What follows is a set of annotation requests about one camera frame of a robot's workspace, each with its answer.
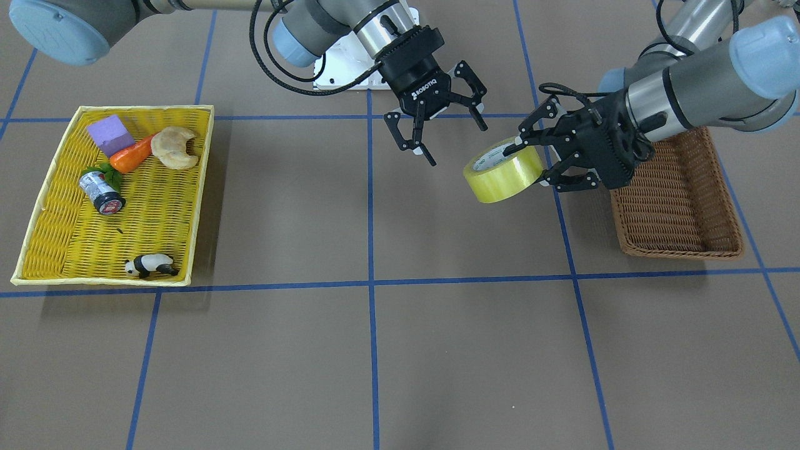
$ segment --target purple foam block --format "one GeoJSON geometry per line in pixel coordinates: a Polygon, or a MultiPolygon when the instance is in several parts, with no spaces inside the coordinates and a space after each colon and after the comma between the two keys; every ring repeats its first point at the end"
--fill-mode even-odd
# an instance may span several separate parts
{"type": "Polygon", "coordinates": [[[114,153],[136,143],[134,137],[130,135],[125,125],[122,125],[122,120],[117,115],[111,115],[92,123],[86,127],[86,131],[89,132],[89,136],[92,137],[94,143],[109,158],[114,153]]]}

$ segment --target panda figurine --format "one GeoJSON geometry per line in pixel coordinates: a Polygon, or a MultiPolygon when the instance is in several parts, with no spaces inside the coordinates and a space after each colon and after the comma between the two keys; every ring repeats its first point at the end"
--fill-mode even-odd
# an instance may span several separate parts
{"type": "Polygon", "coordinates": [[[152,271],[176,276],[178,269],[172,267],[173,262],[172,257],[162,253],[139,255],[133,261],[125,260],[125,271],[130,275],[138,275],[140,279],[147,278],[152,271]]]}

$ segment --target black cable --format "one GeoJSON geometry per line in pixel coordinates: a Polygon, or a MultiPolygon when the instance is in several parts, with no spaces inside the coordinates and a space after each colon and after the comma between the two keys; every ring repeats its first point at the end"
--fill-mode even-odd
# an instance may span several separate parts
{"type": "MultiPolygon", "coordinates": [[[[658,5],[655,8],[655,21],[656,21],[656,24],[658,24],[658,31],[661,32],[661,36],[664,38],[666,43],[668,43],[672,47],[674,47],[675,50],[678,50],[678,51],[681,51],[681,52],[685,53],[686,56],[693,55],[694,52],[692,50],[689,50],[686,47],[678,44],[677,42],[675,42],[667,34],[666,28],[664,28],[664,20],[663,20],[663,18],[661,16],[661,8],[662,8],[663,4],[664,4],[664,0],[658,0],[658,5]]],[[[733,20],[734,20],[734,33],[739,31],[739,15],[744,10],[744,6],[745,6],[744,0],[730,0],[730,12],[731,12],[731,14],[733,16],[733,20]]]]}
{"type": "Polygon", "coordinates": [[[670,44],[675,50],[680,51],[686,56],[691,56],[694,54],[692,50],[687,49],[686,47],[678,44],[667,34],[666,29],[664,28],[664,21],[661,17],[661,8],[664,5],[664,0],[658,0],[658,5],[655,7],[655,22],[658,25],[658,31],[661,32],[662,38],[666,41],[666,43],[670,44]]]}
{"type": "Polygon", "coordinates": [[[739,31],[739,14],[742,12],[742,10],[744,10],[744,7],[745,7],[744,0],[741,0],[741,2],[742,2],[742,10],[739,10],[738,1],[739,0],[730,0],[730,12],[734,16],[734,33],[739,31]]]}
{"type": "Polygon", "coordinates": [[[322,77],[322,72],[325,71],[326,55],[324,53],[322,54],[322,67],[320,67],[319,73],[316,74],[315,76],[311,77],[311,78],[298,77],[297,75],[289,72],[272,55],[272,50],[270,49],[270,41],[269,41],[269,38],[270,38],[270,27],[272,26],[272,21],[277,16],[278,16],[277,14],[271,15],[270,18],[266,21],[266,25],[264,25],[264,47],[266,48],[267,56],[270,57],[270,61],[272,61],[272,63],[275,65],[275,67],[277,67],[281,72],[283,72],[284,75],[286,75],[289,78],[292,78],[295,81],[299,81],[299,82],[315,82],[315,81],[317,81],[319,79],[319,77],[322,77]]]}
{"type": "Polygon", "coordinates": [[[278,8],[281,5],[281,0],[270,0],[270,2],[272,3],[272,9],[273,10],[280,10],[281,14],[286,14],[286,12],[288,12],[288,11],[286,11],[286,8],[283,8],[283,9],[278,8]]]}
{"type": "MultiPolygon", "coordinates": [[[[292,1],[293,0],[285,0],[284,2],[281,2],[278,5],[279,7],[275,8],[275,11],[272,12],[270,18],[267,19],[267,23],[272,23],[272,21],[275,19],[275,16],[278,15],[278,12],[283,8],[285,8],[286,5],[292,3],[292,1]]],[[[369,78],[369,76],[372,75],[376,70],[378,70],[378,68],[380,68],[380,66],[382,65],[380,62],[376,62],[374,66],[370,67],[363,74],[360,74],[355,80],[353,80],[353,82],[332,90],[307,90],[307,89],[301,89],[296,86],[291,86],[290,84],[283,82],[280,78],[275,76],[275,74],[273,74],[272,71],[270,71],[270,69],[266,66],[255,44],[255,19],[256,16],[258,15],[258,9],[261,7],[261,3],[262,0],[256,0],[255,5],[253,6],[253,11],[250,14],[250,49],[253,51],[253,56],[255,57],[258,66],[261,68],[264,74],[266,74],[266,76],[269,77],[272,81],[274,81],[275,84],[277,84],[278,86],[287,90],[291,90],[292,92],[296,92],[298,94],[309,95],[312,97],[326,97],[328,95],[339,94],[340,92],[344,92],[345,90],[348,90],[353,86],[357,86],[358,84],[369,78]]],[[[269,46],[267,46],[266,49],[267,49],[267,54],[270,54],[269,46]]]]}
{"type": "Polygon", "coordinates": [[[556,82],[544,82],[540,84],[539,91],[544,94],[567,95],[569,97],[575,97],[579,102],[583,103],[583,106],[587,107],[591,106],[592,104],[592,101],[589,100],[589,97],[606,97],[609,94],[613,94],[612,92],[578,92],[575,89],[558,84],[556,82]]]}

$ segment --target gray floor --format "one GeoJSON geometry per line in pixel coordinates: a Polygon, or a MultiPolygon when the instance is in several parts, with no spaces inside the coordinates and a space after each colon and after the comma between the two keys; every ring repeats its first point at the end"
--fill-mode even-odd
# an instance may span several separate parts
{"type": "Polygon", "coordinates": [[[0,14],[2,279],[78,106],[218,114],[193,287],[0,281],[0,448],[800,448],[800,117],[714,131],[744,259],[627,257],[607,192],[482,205],[461,170],[532,83],[630,65],[653,3],[412,6],[490,88],[487,132],[428,124],[436,168],[394,147],[391,94],[273,85],[245,13],[147,19],[84,68],[0,14]]]}

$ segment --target robotiq logo text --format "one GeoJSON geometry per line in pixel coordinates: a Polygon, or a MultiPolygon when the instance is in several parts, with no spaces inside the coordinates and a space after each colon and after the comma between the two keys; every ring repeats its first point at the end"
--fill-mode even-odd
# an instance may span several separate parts
{"type": "Polygon", "coordinates": [[[437,83],[436,78],[425,83],[422,87],[411,93],[411,99],[416,100],[421,93],[425,92],[426,90],[428,90],[429,87],[433,86],[436,83],[437,83]]]}

